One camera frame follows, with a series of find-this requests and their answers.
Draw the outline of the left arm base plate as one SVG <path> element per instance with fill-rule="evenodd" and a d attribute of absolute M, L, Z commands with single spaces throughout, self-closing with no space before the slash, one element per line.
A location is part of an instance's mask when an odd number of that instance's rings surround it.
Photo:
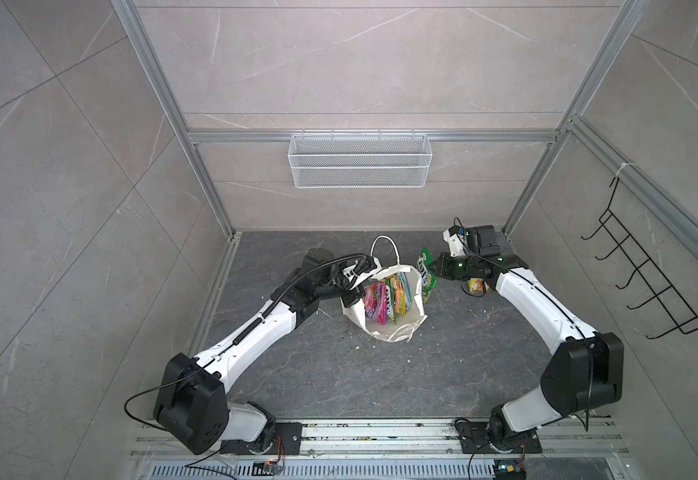
<path fill-rule="evenodd" d="M 284 455 L 300 453 L 304 424 L 299 422 L 277 422 L 272 428 L 265 430 L 262 437 L 253 443 L 241 440 L 222 440 L 221 453 L 238 455 L 274 455 L 278 448 Z"/>

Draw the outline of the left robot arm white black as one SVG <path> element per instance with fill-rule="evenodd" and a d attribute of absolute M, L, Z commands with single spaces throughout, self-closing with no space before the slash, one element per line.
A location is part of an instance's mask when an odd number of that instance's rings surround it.
<path fill-rule="evenodd" d="M 195 455 L 217 442 L 267 450 L 275 436 L 275 417 L 253 402 L 228 402 L 228 391 L 269 347 L 314 314 L 321 301 L 338 298 L 352 306 L 362 300 L 364 281 L 380 269 L 380 261 L 368 254 L 336 257 L 327 249 L 310 250 L 247 322 L 214 346 L 168 362 L 154 419 Z"/>

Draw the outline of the pink purple snack packet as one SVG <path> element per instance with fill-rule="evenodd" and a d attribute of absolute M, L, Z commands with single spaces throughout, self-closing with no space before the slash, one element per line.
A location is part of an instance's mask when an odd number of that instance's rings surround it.
<path fill-rule="evenodd" d="M 365 317 L 381 325 L 388 321 L 388 292 L 383 282 L 376 282 L 366 289 L 363 299 Z"/>

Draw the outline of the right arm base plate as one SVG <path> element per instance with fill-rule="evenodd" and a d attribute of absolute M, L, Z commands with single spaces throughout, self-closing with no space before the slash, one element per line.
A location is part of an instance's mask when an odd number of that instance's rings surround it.
<path fill-rule="evenodd" d="M 465 454 L 540 454 L 542 447 L 535 430 L 513 432 L 501 422 L 457 418 L 453 426 Z"/>

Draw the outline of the white floral paper bag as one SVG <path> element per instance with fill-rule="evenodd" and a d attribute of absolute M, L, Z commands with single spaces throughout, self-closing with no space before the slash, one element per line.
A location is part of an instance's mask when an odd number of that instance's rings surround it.
<path fill-rule="evenodd" d="M 395 262 L 383 266 L 374 255 L 380 240 L 393 248 Z M 360 279 L 357 300 L 342 300 L 342 313 L 376 340 L 407 342 L 427 319 L 424 310 L 423 277 L 419 269 L 402 264 L 396 243 L 386 235 L 377 236 L 370 249 L 372 269 L 351 277 Z"/>

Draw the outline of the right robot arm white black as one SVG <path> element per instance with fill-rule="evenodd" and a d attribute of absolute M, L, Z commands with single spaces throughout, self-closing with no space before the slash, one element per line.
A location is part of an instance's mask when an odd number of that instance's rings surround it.
<path fill-rule="evenodd" d="M 524 260 L 503 253 L 493 226 L 455 219 L 443 238 L 448 249 L 434 261 L 435 275 L 463 286 L 482 281 L 523 315 L 551 354 L 537 387 L 492 410 L 485 437 L 493 449 L 510 451 L 545 425 L 621 400 L 624 345 L 617 335 L 578 318 Z"/>

